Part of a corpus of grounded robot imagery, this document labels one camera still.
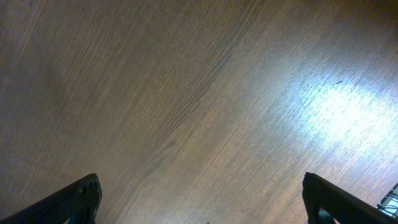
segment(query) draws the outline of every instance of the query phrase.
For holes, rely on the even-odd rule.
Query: laminate floor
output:
[[[0,1],[0,218],[97,173],[97,223],[305,223],[398,182],[395,1]]]

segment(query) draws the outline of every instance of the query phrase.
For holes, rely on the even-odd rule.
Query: wood grain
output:
[[[0,2],[0,218],[95,172],[97,223],[305,223],[398,182],[394,1]]]

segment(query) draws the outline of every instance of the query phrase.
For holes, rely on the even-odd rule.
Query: wooden floor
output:
[[[0,218],[97,173],[97,223],[305,223],[398,182],[393,1],[0,1]]]

